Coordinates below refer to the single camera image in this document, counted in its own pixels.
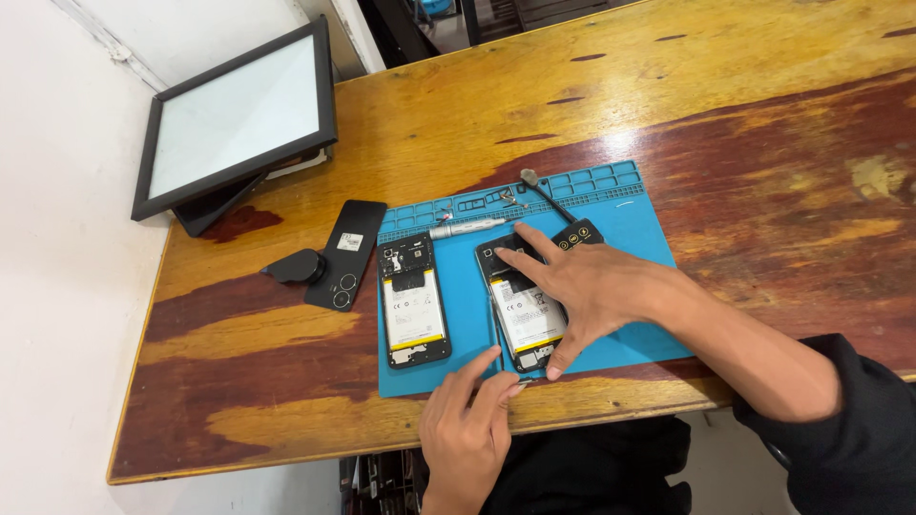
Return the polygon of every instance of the wooden table edge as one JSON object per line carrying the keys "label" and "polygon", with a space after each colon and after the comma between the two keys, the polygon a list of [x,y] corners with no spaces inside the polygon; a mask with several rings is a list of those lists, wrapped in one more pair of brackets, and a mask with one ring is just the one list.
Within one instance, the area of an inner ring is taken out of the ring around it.
{"label": "wooden table edge", "polygon": [[[550,431],[554,429],[566,429],[572,427],[579,427],[584,425],[592,425],[603,422],[619,422],[624,420],[632,419],[641,419],[647,417],[656,417],[661,415],[673,415],[677,413],[683,413],[686,411],[698,411],[704,409],[712,408],[726,408],[731,405],[730,400],[726,400],[720,403],[716,403],[712,400],[700,400],[700,401],[690,401],[684,402],[681,404],[672,404],[670,406],[665,406],[663,408],[636,408],[633,410],[622,410],[622,411],[613,411],[609,413],[602,413],[595,416],[581,417],[577,419],[572,419],[574,422],[570,423],[571,419],[566,419],[562,421],[551,421],[537,424],[526,425],[525,427],[514,430],[513,434],[519,433],[538,433],[542,431]],[[346,451],[332,452],[332,453],[322,453],[316,455],[304,455],[299,457],[292,458],[281,458],[267,460],[263,462],[252,462],[247,464],[233,464],[225,466],[204,466],[199,468],[188,468],[177,470],[173,472],[164,472],[162,474],[143,474],[138,476],[126,476],[126,477],[111,477],[111,468],[109,467],[108,476],[106,478],[107,483],[112,486],[116,485],[129,485],[133,483],[143,483],[147,481],[161,481],[165,479],[176,479],[179,477],[193,477],[193,476],[202,476],[205,474],[214,474],[219,472],[232,472],[235,470],[249,470],[253,468],[261,468],[265,466],[279,466],[279,465],[292,465],[297,463],[305,463],[310,461],[318,461],[324,459],[333,459],[354,455],[365,455],[372,453],[380,453],[383,451],[397,451],[401,449],[412,449],[420,447],[420,439],[412,439],[407,442],[399,444],[389,444],[389,445],[370,445],[367,447],[359,449],[348,449]]]}
{"label": "wooden table edge", "polygon": [[147,325],[149,325],[149,315],[153,312],[153,300],[156,298],[156,290],[159,286],[159,279],[162,278],[162,267],[166,262],[166,250],[169,248],[169,241],[172,232],[175,229],[174,220],[169,221],[169,231],[166,233],[166,241],[162,246],[162,256],[159,257],[159,267],[156,270],[156,280],[153,281],[153,290],[149,293],[149,304],[147,306],[147,316],[143,321],[143,329],[140,331],[140,339],[136,342],[136,352],[134,353],[134,363],[130,368],[130,378],[127,379],[127,388],[124,393],[124,401],[121,403],[121,415],[118,417],[117,430],[114,432],[114,442],[112,443],[112,453],[108,458],[108,470],[105,473],[105,480],[109,485],[119,484],[112,482],[112,468],[115,466],[115,456],[117,455],[117,446],[121,442],[121,430],[124,426],[124,416],[127,413],[127,403],[130,401],[130,390],[134,387],[134,374],[136,373],[136,364],[140,360],[140,350],[143,349],[143,340],[147,334]]}

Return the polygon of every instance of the disassembled smartphone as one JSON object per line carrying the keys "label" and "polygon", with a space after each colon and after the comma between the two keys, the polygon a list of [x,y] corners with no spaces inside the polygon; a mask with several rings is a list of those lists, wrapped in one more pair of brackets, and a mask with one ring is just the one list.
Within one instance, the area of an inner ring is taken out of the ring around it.
{"label": "disassembled smartphone", "polygon": [[498,315],[514,368],[525,373],[544,368],[566,333],[566,311],[531,279],[496,257],[496,247],[543,258],[518,234],[477,246],[474,253]]}
{"label": "disassembled smartphone", "polygon": [[413,367],[452,354],[445,310],[426,233],[379,245],[376,250],[388,365]]}

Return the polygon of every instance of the white label sticker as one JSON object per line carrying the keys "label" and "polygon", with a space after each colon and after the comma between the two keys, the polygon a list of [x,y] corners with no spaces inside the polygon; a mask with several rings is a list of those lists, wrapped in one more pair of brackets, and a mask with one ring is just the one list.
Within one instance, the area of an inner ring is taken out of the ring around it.
{"label": "white label sticker", "polygon": [[391,279],[384,283],[388,345],[392,351],[440,340],[445,333],[436,275],[426,270],[423,278],[423,286],[403,291],[394,291]]}
{"label": "white label sticker", "polygon": [[516,352],[558,340],[566,333],[560,304],[537,286],[515,292],[509,281],[500,280],[491,283],[490,289]]}
{"label": "white label sticker", "polygon": [[363,243],[363,235],[343,233],[341,234],[341,241],[337,242],[337,248],[341,250],[353,250],[355,252],[359,250],[359,244],[361,243]]}

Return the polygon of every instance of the white wall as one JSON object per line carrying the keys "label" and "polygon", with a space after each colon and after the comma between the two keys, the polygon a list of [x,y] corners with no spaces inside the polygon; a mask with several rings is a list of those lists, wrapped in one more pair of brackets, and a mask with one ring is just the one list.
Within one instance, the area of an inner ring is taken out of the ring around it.
{"label": "white wall", "polygon": [[108,487],[166,236],[129,220],[152,90],[47,0],[0,3],[0,512],[335,513],[334,461]]}
{"label": "white wall", "polygon": [[[82,8],[166,85],[185,81],[309,22],[309,0],[81,0]],[[342,19],[369,72],[385,69],[356,0]]]}

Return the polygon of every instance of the red wood stain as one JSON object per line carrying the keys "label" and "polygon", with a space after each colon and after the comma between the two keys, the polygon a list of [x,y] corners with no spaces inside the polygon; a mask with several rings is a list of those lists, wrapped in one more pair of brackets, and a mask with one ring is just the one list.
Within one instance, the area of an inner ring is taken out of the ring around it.
{"label": "red wood stain", "polygon": [[[916,368],[916,283],[900,280],[916,269],[914,97],[916,67],[545,148],[460,192],[524,168],[634,159],[679,268],[705,288],[790,336],[841,332],[892,369]],[[863,162],[898,177],[868,202],[850,189]],[[863,226],[885,228],[860,236]],[[647,377],[678,377],[656,365]]]}
{"label": "red wood stain", "polygon": [[246,205],[219,217],[203,232],[201,238],[210,239],[216,243],[228,243],[245,233],[278,225],[281,222],[283,219],[270,211],[258,211],[255,206]]}
{"label": "red wood stain", "polygon": [[886,33],[882,38],[896,38],[897,36],[912,36],[916,34],[916,27],[902,28],[900,30],[891,30]]}
{"label": "red wood stain", "polygon": [[567,102],[575,102],[577,100],[582,100],[584,98],[585,98],[584,96],[571,96],[569,98],[561,98],[560,100],[551,100],[547,102],[547,105],[566,104]]}
{"label": "red wood stain", "polygon": [[574,58],[572,58],[572,59],[570,59],[570,60],[571,60],[571,61],[579,61],[579,60],[600,59],[600,58],[603,58],[605,55],[607,55],[607,54],[583,55],[583,56],[581,56],[581,57],[574,57]]}
{"label": "red wood stain", "polygon": [[155,302],[143,341],[161,342],[235,316],[302,304],[305,289],[305,286],[280,284],[259,272],[202,286]]}
{"label": "red wood stain", "polygon": [[534,141],[536,139],[548,139],[550,137],[557,137],[557,135],[555,134],[534,134],[531,136],[511,137],[509,139],[497,141],[496,144],[501,145],[503,143],[515,143],[517,141]]}
{"label": "red wood stain", "polygon": [[[347,333],[293,339],[289,345],[242,356],[176,357],[138,365],[112,477],[238,463],[270,450],[210,433],[207,417],[212,413],[331,396],[366,400],[378,385],[376,273],[367,270],[361,284],[369,287],[356,295],[349,313],[356,322]],[[282,303],[268,297],[259,297],[260,311]],[[302,302],[301,294],[297,300]],[[233,303],[215,296],[212,301]]]}

